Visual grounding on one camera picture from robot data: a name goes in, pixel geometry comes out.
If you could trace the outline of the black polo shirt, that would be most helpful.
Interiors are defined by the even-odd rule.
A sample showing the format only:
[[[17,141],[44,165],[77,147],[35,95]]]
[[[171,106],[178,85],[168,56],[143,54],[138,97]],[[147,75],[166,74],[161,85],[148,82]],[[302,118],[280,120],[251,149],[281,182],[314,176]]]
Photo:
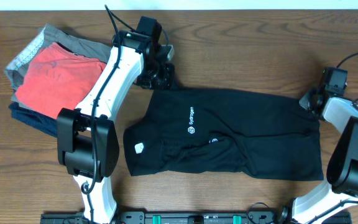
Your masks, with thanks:
[[[319,121],[294,98],[225,89],[156,90],[123,136],[133,176],[243,172],[322,180]]]

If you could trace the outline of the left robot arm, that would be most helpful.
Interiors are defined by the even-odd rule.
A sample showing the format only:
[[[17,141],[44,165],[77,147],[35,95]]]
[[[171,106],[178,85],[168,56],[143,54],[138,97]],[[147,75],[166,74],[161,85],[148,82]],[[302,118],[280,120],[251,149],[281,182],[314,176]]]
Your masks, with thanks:
[[[115,120],[136,80],[146,88],[169,87],[174,47],[158,40],[158,33],[120,31],[94,87],[74,109],[59,112],[58,162],[73,176],[85,205],[83,212],[67,215],[61,223],[114,222],[117,203],[111,174],[119,158]]]

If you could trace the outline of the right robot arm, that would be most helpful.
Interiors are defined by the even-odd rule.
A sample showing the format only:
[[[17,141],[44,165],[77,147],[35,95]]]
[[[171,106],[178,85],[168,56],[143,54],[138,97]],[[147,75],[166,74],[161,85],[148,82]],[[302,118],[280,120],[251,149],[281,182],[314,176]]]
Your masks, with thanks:
[[[351,223],[347,208],[358,205],[358,104],[341,93],[309,90],[299,104],[331,123],[341,137],[329,160],[326,178],[283,209],[283,223]]]

